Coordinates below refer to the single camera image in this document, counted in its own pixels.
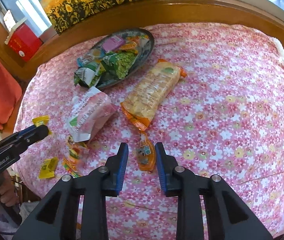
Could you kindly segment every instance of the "wooden headboard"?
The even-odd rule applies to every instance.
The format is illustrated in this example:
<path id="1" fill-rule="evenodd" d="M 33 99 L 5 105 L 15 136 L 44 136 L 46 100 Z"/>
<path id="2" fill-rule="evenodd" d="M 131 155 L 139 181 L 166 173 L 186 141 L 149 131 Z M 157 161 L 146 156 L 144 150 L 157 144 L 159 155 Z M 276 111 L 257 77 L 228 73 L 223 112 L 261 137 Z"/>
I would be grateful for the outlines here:
<path id="1" fill-rule="evenodd" d="M 54 36 L 27 63 L 0 38 L 0 59 L 13 75 L 29 81 L 41 64 L 80 42 L 125 28 L 180 22 L 241 24 L 278 38 L 284 47 L 284 22 L 237 0 L 140 0 L 100 12 Z"/>

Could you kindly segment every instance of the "green snack bag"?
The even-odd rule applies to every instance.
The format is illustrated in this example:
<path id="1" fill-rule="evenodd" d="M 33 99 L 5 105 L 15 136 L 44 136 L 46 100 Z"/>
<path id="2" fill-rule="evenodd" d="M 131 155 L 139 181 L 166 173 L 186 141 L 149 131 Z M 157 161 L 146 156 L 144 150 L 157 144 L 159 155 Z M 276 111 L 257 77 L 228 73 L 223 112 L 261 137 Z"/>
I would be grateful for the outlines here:
<path id="1" fill-rule="evenodd" d="M 103 57 L 101 64 L 107 72 L 117 76 L 119 79 L 124 79 L 136 59 L 137 55 L 133 52 L 110 51 Z"/>
<path id="2" fill-rule="evenodd" d="M 95 87 L 104 72 L 105 69 L 100 62 L 90 62 L 74 72 L 74 85 L 79 84 L 87 88 Z"/>

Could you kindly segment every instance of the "cable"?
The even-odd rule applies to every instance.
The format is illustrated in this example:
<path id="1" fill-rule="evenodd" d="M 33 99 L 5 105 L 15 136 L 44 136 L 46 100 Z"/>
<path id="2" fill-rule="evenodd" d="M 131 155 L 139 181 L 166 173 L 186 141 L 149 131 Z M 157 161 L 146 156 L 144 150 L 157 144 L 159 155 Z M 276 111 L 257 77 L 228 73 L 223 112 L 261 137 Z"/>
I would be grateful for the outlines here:
<path id="1" fill-rule="evenodd" d="M 0 235 L 4 235 L 4 236 L 13 236 L 15 233 L 7 233 L 7 232 L 0 232 Z"/>
<path id="2" fill-rule="evenodd" d="M 25 184 L 24 183 L 21 183 L 21 182 L 17 182 L 17 181 L 15 181 L 15 180 L 11 180 L 12 182 L 14 182 L 14 183 L 18 183 L 18 184 L 20 184 L 20 185 L 22 185 L 22 186 L 25 186 Z"/>

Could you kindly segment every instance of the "packaged food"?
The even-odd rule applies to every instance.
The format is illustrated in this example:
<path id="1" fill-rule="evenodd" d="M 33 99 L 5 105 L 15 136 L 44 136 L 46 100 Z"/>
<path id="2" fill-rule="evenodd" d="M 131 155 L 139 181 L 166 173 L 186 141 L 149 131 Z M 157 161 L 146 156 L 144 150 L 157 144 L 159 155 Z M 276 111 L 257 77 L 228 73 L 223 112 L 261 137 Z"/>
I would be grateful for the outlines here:
<path id="1" fill-rule="evenodd" d="M 71 163 L 68 159 L 63 158 L 62 166 L 69 172 L 74 178 L 81 177 L 75 164 Z"/>
<path id="2" fill-rule="evenodd" d="M 48 115 L 43 115 L 43 116 L 39 116 L 39 117 L 32 119 L 32 122 L 36 127 L 38 127 L 42 124 L 48 126 L 49 121 L 50 121 L 50 117 Z"/>
<path id="3" fill-rule="evenodd" d="M 125 116 L 140 131 L 145 131 L 158 105 L 174 88 L 180 76 L 186 77 L 181 67 L 160 59 L 121 103 Z"/>
<path id="4" fill-rule="evenodd" d="M 101 64 L 110 74 L 117 76 L 119 79 L 124 79 L 136 59 L 137 55 L 133 52 L 111 51 L 103 57 Z"/>
<path id="5" fill-rule="evenodd" d="M 55 176 L 55 169 L 57 168 L 59 159 L 57 157 L 45 159 L 41 165 L 39 179 L 49 179 Z"/>
<path id="6" fill-rule="evenodd" d="M 76 100 L 67 120 L 67 127 L 74 142 L 92 139 L 115 112 L 110 98 L 95 87 L 91 87 Z"/>
<path id="7" fill-rule="evenodd" d="M 76 60 L 79 67 L 83 67 L 86 64 L 89 64 L 95 60 L 101 60 L 105 55 L 104 50 L 100 48 L 90 49 L 87 54 L 84 56 L 78 57 Z"/>
<path id="8" fill-rule="evenodd" d="M 153 170 L 156 158 L 155 148 L 144 132 L 141 132 L 140 148 L 137 150 L 137 157 L 141 171 Z"/>
<path id="9" fill-rule="evenodd" d="M 119 36 L 112 36 L 102 44 L 102 48 L 105 52 L 109 52 L 112 50 L 116 50 L 123 44 L 125 44 L 124 39 Z"/>
<path id="10" fill-rule="evenodd" d="M 138 45 L 135 41 L 126 40 L 126 43 L 122 45 L 118 51 L 130 51 L 134 54 L 138 54 Z"/>
<path id="11" fill-rule="evenodd" d="M 74 85 L 80 84 L 82 87 L 95 87 L 101 75 L 105 72 L 100 60 L 94 60 L 74 72 Z"/>
<path id="12" fill-rule="evenodd" d="M 68 160 L 77 167 L 82 167 L 84 162 L 82 160 L 83 154 L 88 153 L 88 147 L 84 142 L 75 142 L 72 136 L 67 138 Z"/>

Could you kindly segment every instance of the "human hand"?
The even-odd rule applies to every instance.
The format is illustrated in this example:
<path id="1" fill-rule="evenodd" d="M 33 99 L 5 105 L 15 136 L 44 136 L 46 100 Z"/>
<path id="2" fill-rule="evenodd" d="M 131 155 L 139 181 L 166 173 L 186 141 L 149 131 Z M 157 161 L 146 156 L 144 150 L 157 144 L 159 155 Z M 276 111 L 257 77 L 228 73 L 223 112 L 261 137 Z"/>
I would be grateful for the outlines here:
<path id="1" fill-rule="evenodd" d="M 19 202 L 19 198 L 15 193 L 15 186 L 11 182 L 9 172 L 5 170 L 2 173 L 4 181 L 0 186 L 0 201 L 7 207 L 11 207 Z"/>

